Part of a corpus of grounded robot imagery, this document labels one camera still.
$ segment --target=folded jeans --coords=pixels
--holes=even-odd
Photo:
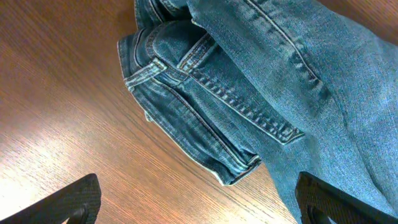
[[[137,0],[136,18],[127,87],[222,184],[261,158],[298,222],[300,171],[397,216],[395,46],[304,0]]]

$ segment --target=table surface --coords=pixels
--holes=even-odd
[[[145,120],[116,51],[136,31],[133,4],[0,2],[0,220],[95,173],[99,224],[295,223],[264,166],[222,187]],[[393,42],[383,21],[398,4],[377,4],[395,6],[329,7]]]

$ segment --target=jeans seam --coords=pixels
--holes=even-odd
[[[185,82],[187,79],[189,79],[189,78],[191,78],[189,75],[187,75],[180,83],[177,83],[177,84],[174,84],[174,85],[172,85],[172,86],[170,86],[170,87],[175,87],[175,86],[179,86],[179,85],[181,85],[183,82]]]
[[[210,50],[210,48],[207,48],[206,50],[204,50],[203,52],[202,52],[202,54],[188,67],[188,69],[187,69],[187,71],[189,71],[189,70],[191,70],[205,55],[206,55],[206,53],[208,52]]]
[[[203,46],[203,43],[204,42],[206,42],[209,38],[210,38],[210,35],[208,35],[208,34],[205,34],[202,38],[202,40],[200,40],[200,43],[198,43],[198,45],[194,48],[194,49],[192,49],[192,50],[190,50],[191,52],[190,52],[190,54],[186,57],[186,59],[183,61],[183,63],[181,63],[181,65],[180,65],[180,68],[181,69],[183,69],[183,67],[185,66],[185,64],[187,64],[187,62],[192,58],[192,56],[193,56],[193,54],[200,48],[200,47],[202,47]]]
[[[138,35],[137,35],[137,42],[136,42],[136,44],[135,44],[135,46],[134,46],[134,62],[136,63],[136,65],[139,67],[139,68],[141,68],[141,65],[138,63],[138,59],[137,59],[137,48],[138,48],[138,44],[139,44],[139,41],[141,40],[141,35],[142,35],[142,33],[144,32],[144,30],[145,29],[142,29],[142,30],[140,30],[139,31],[139,33],[138,33]]]
[[[173,91],[171,91],[168,86],[164,85],[163,83],[160,83],[160,86],[162,88],[166,89],[167,91],[169,91],[171,94],[173,94],[173,96],[176,97],[176,99],[178,99],[191,112],[191,114],[193,114],[197,118],[197,120],[199,122],[201,122],[203,127],[205,127],[209,131],[209,133],[213,136],[213,138],[220,144],[220,146],[231,156],[231,158],[237,164],[240,164],[240,166],[242,168],[245,168],[245,169],[248,168],[248,165],[244,161],[239,159],[239,157],[237,155],[235,155],[232,150],[228,149],[228,147],[225,146],[225,144],[222,142],[222,140],[219,139],[219,137],[214,133],[214,131],[211,130],[211,128],[200,118],[199,115],[196,114],[196,111],[192,111],[192,109],[183,100],[181,100],[181,98],[178,95],[176,95]]]
[[[162,31],[163,28],[164,28],[165,26],[170,25],[170,24],[174,24],[174,23],[176,23],[176,22],[178,22],[178,21],[162,23],[161,25],[159,25],[158,27],[156,27],[156,28],[149,34],[148,40],[147,40],[146,45],[145,45],[145,50],[146,50],[146,52],[147,52],[147,55],[148,55],[150,58],[157,57],[159,60],[161,60],[162,57],[161,57],[160,55],[158,55],[158,54],[155,52],[155,50],[154,50],[154,45],[153,45],[154,40],[156,39],[156,37],[157,37],[157,35],[159,34],[159,32]],[[184,74],[184,73],[182,73],[182,72],[180,72],[180,71],[174,69],[173,66],[170,66],[170,65],[169,65],[168,63],[166,63],[165,61],[162,60],[162,62],[165,63],[165,65],[167,66],[168,69],[172,70],[173,72],[175,72],[175,73],[179,74],[181,77],[183,77],[183,78],[177,78],[177,77],[175,77],[175,76],[173,76],[173,75],[170,75],[173,79],[178,80],[178,81],[180,81],[180,82],[181,82],[182,80],[186,79],[186,77],[187,77],[186,74]]]
[[[150,68],[150,67],[145,68],[145,69],[143,69],[142,71],[140,71],[139,73],[137,73],[137,74],[135,74],[135,75],[132,75],[132,76],[130,76],[129,78],[126,78],[124,81],[125,81],[125,82],[129,82],[129,81],[133,80],[134,78],[136,78],[136,77],[142,75],[144,72],[149,71],[150,69],[152,69],[152,68]]]
[[[124,51],[125,51],[125,49],[126,49],[126,44],[124,44],[124,46],[121,46],[124,42],[125,42],[126,40],[124,39],[124,40],[120,40],[119,42],[118,42],[118,44],[117,44],[117,47],[118,47],[118,56],[119,56],[119,64],[120,64],[120,69],[121,69],[121,71],[122,71],[122,77],[124,78],[124,76],[125,76],[125,66],[124,65],[128,65],[129,67],[130,67],[130,65],[129,65],[129,62],[126,62],[126,54],[124,53]]]
[[[193,73],[198,73],[198,74],[200,74],[201,76],[205,77],[205,78],[207,79],[208,82],[212,83],[214,86],[218,87],[224,94],[226,94],[226,90],[225,90],[223,87],[219,86],[219,85],[216,84],[215,82],[211,82],[210,79],[209,79],[205,74],[203,74],[202,72],[199,72],[198,70],[193,70],[192,72],[193,72]],[[205,89],[209,90],[204,84],[202,84],[201,81],[199,81],[198,78],[196,78],[196,77],[194,77],[194,76],[192,76],[192,78],[194,78],[194,79],[195,79],[201,86],[203,86]],[[241,100],[239,100],[239,98],[237,98],[235,95],[229,94],[229,96],[232,96],[232,98],[234,98],[234,100],[238,101],[240,104],[246,105],[246,104],[244,104],[244,102],[242,102]],[[258,128],[260,128],[261,130],[263,130],[264,132],[266,132],[268,135],[271,135],[274,139],[276,139],[278,142],[280,142],[280,143],[283,144],[283,145],[284,145],[284,144],[287,144],[287,143],[289,143],[289,142],[291,142],[292,140],[294,140],[294,139],[296,139],[296,138],[298,138],[298,137],[300,137],[300,136],[302,136],[302,135],[304,135],[304,133],[298,133],[298,134],[296,134],[296,135],[293,134],[288,140],[282,141],[282,140],[279,139],[276,135],[272,134],[270,131],[268,131],[268,130],[264,129],[263,127],[261,127],[261,125],[258,124],[257,122],[255,122],[253,119],[247,117],[245,114],[243,114],[242,112],[240,112],[240,110],[237,109],[235,106],[231,105],[230,103],[228,103],[228,102],[225,101],[225,100],[222,100],[222,99],[221,99],[220,97],[218,97],[218,96],[216,96],[216,97],[217,97],[219,100],[224,101],[224,102],[225,102],[227,105],[229,105],[230,107],[234,108],[234,110],[237,111],[241,116],[243,116],[243,117],[245,117],[246,119],[250,120],[250,121],[251,121],[252,123],[254,123]],[[256,114],[256,113],[253,112],[252,109],[250,109],[250,107],[247,106],[246,108],[248,108],[248,111],[249,111],[249,112],[251,112],[251,113],[253,113],[253,114]],[[264,122],[267,123],[268,125],[274,127],[272,124],[270,124],[270,123],[267,122],[266,120],[264,120]],[[290,126],[290,129],[291,129],[292,132],[295,132],[296,130],[298,130],[296,127],[292,126],[291,124],[289,124],[289,126]],[[277,134],[280,134],[281,136],[283,136],[283,137],[285,137],[285,138],[288,138],[288,136],[286,136],[286,135],[280,133],[280,132],[278,131],[278,128],[276,128],[276,133],[277,133]]]
[[[138,18],[141,18],[141,14],[138,10],[139,4],[137,4],[137,2],[138,2],[138,0],[134,0],[134,15],[135,15],[134,20],[136,22],[136,27],[138,29],[142,29],[143,27],[139,27],[138,20],[137,20]]]
[[[156,17],[159,19],[160,22],[164,22],[162,18],[160,18],[159,13],[156,11],[154,3],[152,2],[152,0],[148,0],[149,1],[149,5],[150,7],[154,10],[154,13],[156,15]]]
[[[175,12],[175,11],[182,11],[181,9],[173,6],[169,0],[160,0],[160,2],[165,6],[166,9]]]
[[[305,68],[310,72],[311,76],[313,78],[317,78],[320,80],[315,73],[312,71],[312,69],[308,66],[306,61],[304,60],[304,57],[302,56],[301,52],[297,48],[297,46],[294,44],[293,40],[274,22],[256,3],[252,2],[251,0],[245,0],[249,6],[251,6],[255,11],[257,11],[268,23],[273,26],[281,35],[282,37],[293,47],[293,49],[296,51],[298,56],[300,57],[300,60],[304,64]]]
[[[219,175],[219,173],[218,173],[217,171],[215,171],[215,170],[213,170],[213,169],[210,169],[208,166],[204,165],[204,163],[202,163],[202,162],[199,161],[198,159],[195,159],[195,158],[189,153],[188,150],[185,150],[185,149],[183,148],[183,144],[179,144],[179,143],[178,143],[177,138],[172,134],[172,131],[171,131],[167,126],[164,126],[161,122],[158,121],[158,119],[156,118],[156,116],[154,116],[154,115],[150,112],[150,110],[147,109],[147,106],[145,105],[145,103],[140,102],[135,96],[134,96],[134,98],[136,99],[136,102],[138,103],[138,105],[139,105],[146,113],[148,113],[149,116],[152,117],[152,119],[154,120],[154,123],[155,123],[156,125],[158,125],[164,132],[166,132],[166,135],[167,135],[168,137],[170,137],[170,138],[172,139],[172,141],[173,141],[173,142],[174,142],[174,143],[175,143],[175,144],[176,144],[176,145],[189,157],[189,158],[191,158],[194,162],[197,162],[199,165],[201,165],[202,167],[204,167],[206,170],[210,170],[211,172],[216,173],[216,174],[217,174],[217,177],[216,177],[216,178],[220,179],[220,181],[223,181],[223,180],[221,179],[221,176]]]

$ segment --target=stitching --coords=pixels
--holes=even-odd
[[[154,51],[154,49],[153,49],[153,48],[154,48],[154,46],[153,46],[154,40],[156,39],[157,34],[158,34],[160,31],[163,30],[163,27],[168,26],[168,25],[170,25],[170,24],[174,24],[174,23],[176,23],[176,22],[178,22],[178,21],[164,22],[164,23],[162,23],[161,25],[159,25],[158,27],[156,27],[156,28],[149,34],[148,40],[147,40],[146,45],[145,45],[145,50],[147,51],[147,54],[148,54],[149,57],[151,57],[151,58],[152,58],[152,57],[162,58],[162,57],[161,57],[160,55],[158,55],[158,54]],[[176,77],[176,76],[174,76],[174,75],[172,75],[172,74],[169,74],[170,77],[174,78],[175,80],[181,81],[181,80],[186,79],[187,75],[184,74],[184,73],[182,73],[181,71],[178,71],[178,70],[174,69],[173,66],[170,66],[170,65],[169,65],[167,68],[168,68],[169,70],[171,70],[171,71],[177,73],[177,74],[180,75],[181,77],[183,77],[183,79],[181,79],[181,78],[178,78],[178,77]]]
[[[174,142],[178,147],[180,147],[180,149],[181,149],[186,155],[188,155],[189,158],[191,158],[192,160],[194,160],[194,162],[197,162],[199,165],[203,166],[206,170],[208,169],[208,170],[210,170],[211,172],[216,173],[216,174],[217,174],[217,177],[216,177],[216,178],[220,179],[220,180],[223,182],[222,184],[224,185],[224,180],[221,179],[220,173],[218,173],[217,171],[215,171],[215,170],[213,170],[213,169],[210,169],[208,166],[205,166],[204,164],[202,164],[201,161],[199,161],[199,160],[196,159],[194,156],[192,156],[192,155],[188,152],[188,150],[186,150],[185,147],[183,147],[183,144],[180,144],[180,142],[177,141],[178,138],[174,136],[173,132],[172,132],[167,126],[164,126],[163,123],[160,122],[160,121],[157,119],[156,116],[153,116],[152,113],[150,112],[150,110],[148,110],[148,107],[147,107],[145,104],[143,104],[142,102],[140,102],[140,101],[138,100],[138,98],[136,98],[135,96],[134,96],[134,98],[136,99],[136,102],[137,102],[138,105],[142,108],[142,110],[146,111],[147,113],[149,113],[149,115],[150,115],[151,117],[153,117],[153,120],[154,120],[155,124],[156,124],[156,125],[159,125],[160,128],[166,133],[166,135],[169,136],[169,137],[173,140],[173,142]]]
[[[168,13],[170,16],[174,16],[175,9],[169,8],[167,4],[164,4],[164,3],[162,3],[161,1],[160,1],[160,3],[161,3],[161,5],[166,9],[167,13]]]
[[[189,75],[187,75],[180,83],[178,83],[178,84],[175,84],[175,85],[173,85],[173,86],[178,86],[179,84],[181,84],[181,83],[183,83],[183,82],[185,82],[187,79],[189,79],[190,78],[190,76]]]
[[[207,41],[210,38],[210,35],[205,34],[203,37],[201,37],[201,40],[199,41],[199,43],[197,43],[198,45],[192,49],[191,53],[185,58],[184,62],[180,65],[180,68],[183,69],[183,67],[185,66],[185,64],[188,62],[188,60],[191,59],[192,55],[200,48],[204,45],[204,42]]]
[[[185,80],[189,77],[188,75],[185,75],[185,74],[184,74],[183,79],[174,78],[175,75],[173,75],[173,73],[170,73],[169,70],[172,70],[172,69],[171,69],[170,67],[167,67],[167,70],[164,70],[163,72],[164,72],[170,79],[172,79],[172,80],[174,80],[174,81],[177,82],[176,84],[171,84],[171,86],[179,85],[181,82],[185,81]]]
[[[170,7],[170,10],[175,12],[175,11],[182,11],[181,9],[175,7],[171,2],[169,2],[169,0],[160,0],[163,5]]]
[[[158,74],[156,74],[157,72],[159,72],[159,71],[158,70],[157,71],[153,71],[153,72],[148,71],[146,73],[142,73],[135,80],[131,80],[129,82],[126,82],[126,84],[128,84],[129,86],[138,85],[138,84],[142,83],[143,80],[147,80],[147,79],[152,78],[153,76],[158,75]]]
[[[300,57],[301,61],[303,62],[303,64],[305,65],[305,68],[307,68],[307,70],[310,72],[311,76],[313,76],[314,78],[319,79],[314,72],[311,70],[311,68],[307,65],[307,63],[305,62],[302,54],[300,53],[299,49],[296,47],[296,45],[293,43],[293,41],[291,40],[291,38],[289,38],[287,36],[287,34],[259,7],[257,6],[254,2],[252,2],[251,0],[245,0],[249,5],[252,6],[252,8],[254,8],[254,10],[257,10],[260,15],[263,16],[263,18],[265,18],[283,37],[285,40],[287,40],[287,42],[294,48],[294,50],[297,52],[298,56]]]
[[[205,78],[207,79],[208,82],[210,82],[211,84],[213,84],[215,87],[221,89],[221,91],[222,91],[225,95],[227,95],[227,94],[226,94],[226,90],[225,90],[223,87],[217,85],[217,84],[214,83],[214,82],[211,82],[210,79],[209,79],[205,74],[203,74],[202,72],[199,72],[198,70],[194,70],[193,72],[196,72],[196,73],[202,75],[203,77],[205,77]],[[203,86],[203,87],[205,87],[206,89],[208,89],[208,88],[205,86],[205,84],[202,83],[199,79],[197,79],[197,78],[194,77],[194,76],[192,76],[192,77],[193,77],[201,86]],[[245,104],[244,104],[239,98],[237,98],[236,96],[234,96],[234,95],[232,95],[232,94],[229,94],[229,96],[232,97],[232,98],[234,98],[234,100],[238,101],[239,104],[245,105]],[[245,114],[243,114],[243,113],[242,113],[239,109],[237,109],[235,106],[231,105],[230,103],[228,103],[228,102],[225,101],[225,100],[222,100],[222,101],[224,101],[225,103],[227,103],[228,105],[230,105],[230,106],[231,106],[232,108],[234,108],[239,114],[241,114],[242,116],[244,116],[244,117],[247,118],[248,120],[252,121],[254,124],[257,124],[257,127],[259,127],[261,130],[265,131],[266,133],[270,134],[271,136],[275,137],[279,142],[288,143],[288,142],[290,142],[291,140],[293,140],[293,139],[295,139],[295,138],[297,138],[297,137],[303,135],[303,133],[297,133],[297,134],[296,134],[296,133],[294,132],[294,130],[297,130],[297,128],[294,127],[294,126],[292,126],[292,125],[289,123],[289,129],[290,129],[291,133],[293,133],[293,134],[291,134],[291,137],[286,136],[285,134],[283,134],[283,133],[281,133],[281,132],[279,131],[278,126],[280,126],[280,124],[278,123],[278,126],[275,127],[275,131],[276,131],[277,134],[280,134],[282,137],[287,138],[285,141],[283,141],[283,140],[281,140],[281,139],[278,138],[277,134],[272,134],[269,130],[264,129],[259,123],[255,122],[253,119],[247,117]],[[246,108],[247,108],[247,110],[248,110],[249,112],[251,112],[251,113],[253,113],[253,114],[256,114],[256,113],[254,113],[254,112],[250,109],[250,107],[246,106]],[[272,124],[270,124],[266,119],[264,119],[263,122],[265,122],[266,124],[268,124],[268,125],[274,127],[274,126],[273,126]]]
[[[250,160],[253,160],[255,163],[251,163],[250,166],[248,167],[248,169],[244,170],[243,172],[241,172],[231,183],[231,185],[236,184],[237,182],[239,182],[240,180],[242,180],[243,178],[245,178],[247,175],[249,175],[252,171],[254,171],[254,169],[256,167],[260,166],[261,160],[258,159],[258,156],[253,156]]]
[[[244,161],[241,161],[240,158],[238,158],[236,155],[232,155],[231,150],[228,150],[226,148],[226,146],[222,143],[222,141],[216,137],[216,134],[214,133],[213,130],[211,130],[211,128],[199,117],[199,115],[196,114],[195,111],[193,111],[191,109],[191,107],[189,107],[182,99],[180,96],[178,96],[177,94],[174,93],[174,91],[172,91],[168,86],[164,85],[163,83],[159,83],[159,81],[155,80],[161,87],[163,87],[164,89],[168,90],[171,94],[173,94],[176,99],[178,99],[189,111],[191,111],[191,113],[197,118],[197,120],[199,120],[199,122],[201,122],[201,124],[209,131],[209,133],[213,136],[213,138],[218,141],[218,143],[221,145],[221,147],[233,158],[233,160],[235,160],[235,162],[237,162],[238,164],[242,164],[244,168],[247,168],[248,165],[245,164]]]
[[[138,10],[138,8],[139,8],[139,3],[138,2],[139,2],[138,0],[134,0],[134,15],[136,15],[136,16],[134,16],[134,20],[136,22],[136,27],[138,29],[141,29],[143,27],[140,27],[139,24],[138,24],[138,21],[137,21],[137,18],[141,18],[141,13]]]
[[[160,22],[163,22],[163,20],[160,18],[160,15],[157,13],[154,3],[152,2],[152,0],[148,0],[150,7],[154,10],[156,17],[159,19]]]
[[[160,69],[163,69],[164,68],[164,66],[163,65],[161,65],[161,64],[159,64],[158,62],[156,62],[155,60],[153,60],[152,62],[154,62]]]
[[[120,58],[120,60],[119,60],[119,64],[120,64],[120,69],[121,69],[121,71],[122,71],[122,77],[124,78],[124,73],[125,73],[125,69],[124,69],[124,67],[123,67],[123,64],[126,64],[126,56],[125,56],[125,50],[124,50],[124,46],[126,46],[126,44],[124,44],[124,42],[125,42],[126,40],[120,40],[119,42],[118,42],[118,44],[117,44],[117,46],[118,46],[118,56],[119,56],[119,58]]]
[[[133,74],[133,75],[130,76],[129,78],[126,78],[124,81],[125,81],[125,82],[132,81],[132,80],[135,79],[136,77],[139,77],[139,76],[141,76],[141,75],[144,75],[148,70],[151,70],[152,68],[153,68],[153,65],[144,68],[142,71],[138,70],[138,71],[136,71],[136,74]]]
[[[134,46],[134,62],[136,63],[136,65],[137,65],[138,67],[141,67],[141,66],[140,66],[140,64],[138,63],[138,59],[137,59],[137,48],[138,48],[139,41],[141,40],[141,35],[142,35],[142,33],[143,33],[144,30],[145,30],[145,29],[142,29],[142,30],[139,31],[139,33],[138,33],[138,35],[137,35],[137,42],[136,42],[136,44],[135,44],[135,46]]]
[[[205,48],[205,50],[203,51],[203,53],[188,67],[188,70],[187,71],[189,71],[189,70],[191,70],[204,56],[205,56],[205,54],[207,53],[207,52],[209,52],[209,50],[211,49],[211,47],[212,47],[212,45],[210,46],[210,47],[204,47]]]

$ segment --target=jeans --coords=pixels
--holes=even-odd
[[[397,216],[397,47],[310,0],[136,0],[136,19],[127,88],[223,185],[263,162],[298,222],[300,171]]]

